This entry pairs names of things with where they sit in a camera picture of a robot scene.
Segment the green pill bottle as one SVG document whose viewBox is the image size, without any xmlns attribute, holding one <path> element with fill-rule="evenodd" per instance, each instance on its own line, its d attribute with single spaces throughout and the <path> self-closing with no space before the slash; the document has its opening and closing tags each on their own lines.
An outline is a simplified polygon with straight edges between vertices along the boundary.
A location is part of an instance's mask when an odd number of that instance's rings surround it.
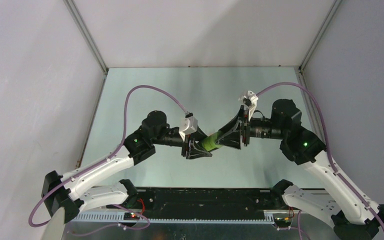
<svg viewBox="0 0 384 240">
<path fill-rule="evenodd" d="M 221 131 L 217 131 L 209 136 L 207 136 L 205 139 L 201 140 L 199 142 L 200 146 L 207 152 L 211 152 L 214 150 L 217 150 L 222 147 L 222 145 L 217 143 L 219 135 L 221 135 Z"/>
</svg>

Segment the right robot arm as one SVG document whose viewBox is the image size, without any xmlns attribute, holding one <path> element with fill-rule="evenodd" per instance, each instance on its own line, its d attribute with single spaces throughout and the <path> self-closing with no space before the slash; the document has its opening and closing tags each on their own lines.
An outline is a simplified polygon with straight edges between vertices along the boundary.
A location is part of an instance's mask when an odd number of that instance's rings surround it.
<svg viewBox="0 0 384 240">
<path fill-rule="evenodd" d="M 371 240 L 384 225 L 384 204 L 364 194 L 328 154 L 328 148 L 301 124 L 301 111 L 290 99 L 276 100 L 270 118 L 254 118 L 241 107 L 216 135 L 214 144 L 240 149 L 251 138 L 280 140 L 284 156 L 317 178 L 330 195 L 324 199 L 288 180 L 271 188 L 271 204 L 299 209 L 329 225 L 342 240 Z"/>
</svg>

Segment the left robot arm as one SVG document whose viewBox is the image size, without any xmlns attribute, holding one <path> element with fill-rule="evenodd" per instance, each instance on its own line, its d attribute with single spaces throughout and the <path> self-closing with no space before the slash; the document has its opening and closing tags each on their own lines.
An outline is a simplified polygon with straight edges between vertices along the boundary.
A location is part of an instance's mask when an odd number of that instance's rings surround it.
<svg viewBox="0 0 384 240">
<path fill-rule="evenodd" d="M 65 223 L 81 212 L 101 206 L 122 204 L 133 208 L 138 194 L 130 180 L 122 179 L 112 186 L 96 185 L 147 160 L 156 153 L 156 145 L 180 147 L 182 156 L 188 160 L 211 157 L 213 148 L 208 140 L 192 113 L 186 114 L 179 127 L 171 128 L 164 112 L 151 111 L 138 129 L 103 159 L 64 174 L 49 172 L 43 183 L 42 202 L 51 217 L 64 208 Z"/>
</svg>

